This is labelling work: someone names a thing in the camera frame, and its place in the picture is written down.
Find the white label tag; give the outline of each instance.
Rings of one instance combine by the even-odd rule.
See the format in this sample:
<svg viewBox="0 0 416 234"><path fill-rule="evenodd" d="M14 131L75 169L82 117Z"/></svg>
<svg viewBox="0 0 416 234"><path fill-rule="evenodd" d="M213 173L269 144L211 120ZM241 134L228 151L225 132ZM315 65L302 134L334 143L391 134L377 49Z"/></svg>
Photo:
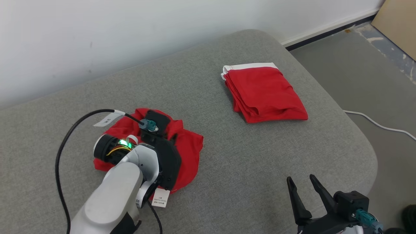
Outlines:
<svg viewBox="0 0 416 234"><path fill-rule="evenodd" d="M122 116L122 114L119 113L110 113L105 118L103 118L100 122L94 124L94 127L104 127L107 126L109 123L111 123L113 120L115 120L117 117Z"/></svg>
<svg viewBox="0 0 416 234"><path fill-rule="evenodd" d="M152 206L165 208L170 193L171 191L169 190L156 188L155 194L153 195Z"/></svg>

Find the baseboard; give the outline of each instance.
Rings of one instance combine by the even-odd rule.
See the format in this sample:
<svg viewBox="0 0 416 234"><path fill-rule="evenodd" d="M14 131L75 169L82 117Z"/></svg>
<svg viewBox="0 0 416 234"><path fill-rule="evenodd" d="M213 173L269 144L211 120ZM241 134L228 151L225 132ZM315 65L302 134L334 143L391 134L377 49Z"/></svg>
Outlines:
<svg viewBox="0 0 416 234"><path fill-rule="evenodd" d="M349 24L354 24L357 21L360 21L362 19L365 19L365 18L374 16L374 15L377 14L377 12L379 11L379 9L380 8L373 9L373 10L369 10L369 11L362 12L360 14L354 15L352 17L345 18L343 20L340 20L338 22L332 23L332 24L327 25L325 27L321 27L321 28L318 28L318 29L315 29L315 30L306 32L306 33L304 33L304 34L302 34L300 36L297 36L297 37L293 37L291 39L288 39L288 40L282 42L281 44L284 47L288 48L288 47L290 47L292 45L295 45L297 43L300 43L300 42L305 41L307 39L310 39L312 37L316 37L318 35L322 35L324 33L327 33L329 31L335 30L337 28L344 27L344 26L349 25Z"/></svg>

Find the gray couch cushion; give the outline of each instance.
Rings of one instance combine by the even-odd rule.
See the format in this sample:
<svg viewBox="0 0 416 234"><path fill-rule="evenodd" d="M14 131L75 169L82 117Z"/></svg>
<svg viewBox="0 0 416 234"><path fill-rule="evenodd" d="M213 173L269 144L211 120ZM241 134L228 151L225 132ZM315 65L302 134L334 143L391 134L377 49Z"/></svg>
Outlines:
<svg viewBox="0 0 416 234"><path fill-rule="evenodd" d="M247 124L232 110L220 78L223 65L274 62L303 101L308 121ZM305 206L324 214L309 181L315 174L330 193L367 194L377 160L358 127L316 80L269 35L245 30L148 64L120 71L1 111L1 233L64 233L66 222L54 180L62 138L96 109L137 107L183 119L204 136L194 181L156 208L165 233L295 233L286 177ZM61 183L74 217L104 173L92 147L106 128L81 124L61 159ZM148 207L140 233L158 233Z"/></svg>

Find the black bracket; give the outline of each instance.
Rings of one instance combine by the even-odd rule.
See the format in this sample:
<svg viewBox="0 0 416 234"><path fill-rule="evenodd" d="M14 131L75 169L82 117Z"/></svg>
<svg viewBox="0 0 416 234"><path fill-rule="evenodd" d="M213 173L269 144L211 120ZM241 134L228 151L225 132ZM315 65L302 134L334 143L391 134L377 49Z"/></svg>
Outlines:
<svg viewBox="0 0 416 234"><path fill-rule="evenodd" d="M149 132L144 129L141 130L141 140L153 146L158 156L158 185L166 190L172 190L178 178L182 160L174 141L166 139L165 131L170 119L153 110L149 110L146 113L145 119L154 121L158 127L158 130L154 132Z"/></svg>

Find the white cable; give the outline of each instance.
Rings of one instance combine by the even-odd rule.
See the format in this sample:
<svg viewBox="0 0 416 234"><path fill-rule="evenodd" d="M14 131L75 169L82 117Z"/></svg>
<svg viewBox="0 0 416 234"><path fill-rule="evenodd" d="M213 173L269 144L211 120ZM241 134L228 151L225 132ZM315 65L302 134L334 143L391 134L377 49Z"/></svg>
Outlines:
<svg viewBox="0 0 416 234"><path fill-rule="evenodd" d="M407 135L409 135L411 138L413 138L413 140L416 141L416 137L414 137L412 134L404 131L404 130L400 130L400 129L394 129L394 128L389 128L389 127L384 127L379 125L378 123L376 123L374 120L372 120L370 117L366 116L363 113L360 112L355 112L355 111L348 111L348 110L344 110L345 113L349 113L349 114L356 114L356 115L362 115L364 117L366 117L368 120L370 120L373 124L377 125L378 127L385 129L385 130L389 130L389 131L394 131L394 132L402 132L402 133L406 133Z"/></svg>

